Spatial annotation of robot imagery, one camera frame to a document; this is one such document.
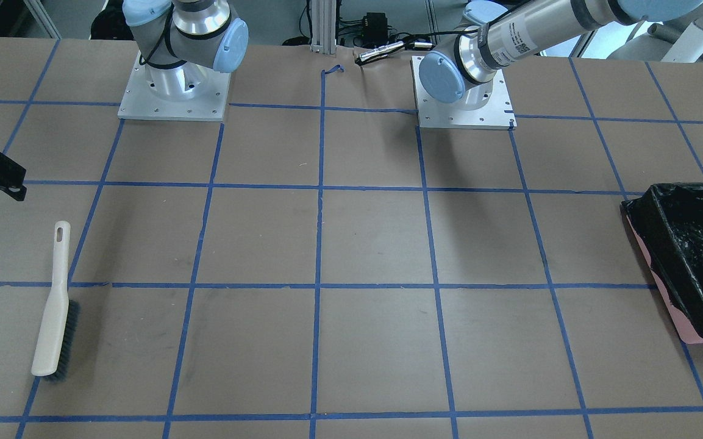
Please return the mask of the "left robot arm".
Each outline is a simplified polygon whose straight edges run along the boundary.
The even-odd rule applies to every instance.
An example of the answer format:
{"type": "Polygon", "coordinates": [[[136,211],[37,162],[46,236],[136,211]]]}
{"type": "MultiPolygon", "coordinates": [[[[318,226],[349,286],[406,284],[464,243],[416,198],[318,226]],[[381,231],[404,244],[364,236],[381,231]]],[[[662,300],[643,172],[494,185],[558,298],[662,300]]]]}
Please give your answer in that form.
{"type": "Polygon", "coordinates": [[[693,11],[698,1],[524,1],[488,21],[490,1],[469,2],[456,34],[421,59],[418,82],[443,104],[485,105],[496,73],[544,48],[608,23],[667,21],[693,11]]]}

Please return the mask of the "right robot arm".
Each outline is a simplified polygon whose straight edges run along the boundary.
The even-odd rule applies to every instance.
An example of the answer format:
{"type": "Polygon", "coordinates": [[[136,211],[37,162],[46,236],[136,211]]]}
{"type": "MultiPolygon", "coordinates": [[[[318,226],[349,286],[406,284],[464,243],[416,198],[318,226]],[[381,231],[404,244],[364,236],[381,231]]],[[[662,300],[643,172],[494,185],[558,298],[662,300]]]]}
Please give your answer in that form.
{"type": "Polygon", "coordinates": [[[221,121],[230,75],[250,41],[226,1],[125,1],[138,46],[118,116],[125,120],[221,121]]]}

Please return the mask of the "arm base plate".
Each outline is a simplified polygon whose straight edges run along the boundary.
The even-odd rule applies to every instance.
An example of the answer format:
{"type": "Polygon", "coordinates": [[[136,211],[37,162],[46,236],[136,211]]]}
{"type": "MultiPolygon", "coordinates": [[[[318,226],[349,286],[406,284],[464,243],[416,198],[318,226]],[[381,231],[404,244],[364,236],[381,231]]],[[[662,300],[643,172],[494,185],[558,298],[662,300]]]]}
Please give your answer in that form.
{"type": "Polygon", "coordinates": [[[489,83],[471,87],[458,102],[446,104],[435,100],[422,86],[419,78],[422,59],[422,56],[412,57],[413,89],[421,127],[513,130],[518,125],[502,70],[489,83]]]}
{"type": "Polygon", "coordinates": [[[231,73],[187,62],[170,70],[135,57],[117,116],[123,120],[222,122],[231,73]]]}

